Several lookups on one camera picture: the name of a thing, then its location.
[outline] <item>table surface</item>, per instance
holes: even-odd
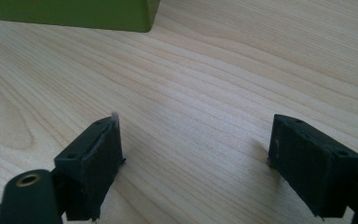
[[[0,21],[0,199],[112,111],[128,161],[99,223],[323,223],[269,138],[284,114],[358,152],[358,0],[162,0],[147,34]]]

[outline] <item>green object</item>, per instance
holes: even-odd
[[[0,21],[148,32],[159,0],[0,0]]]

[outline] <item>tabletop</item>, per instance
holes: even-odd
[[[113,111],[99,223],[350,223],[266,161],[274,114],[358,152],[358,0],[161,0],[145,34],[0,21],[0,200]]]

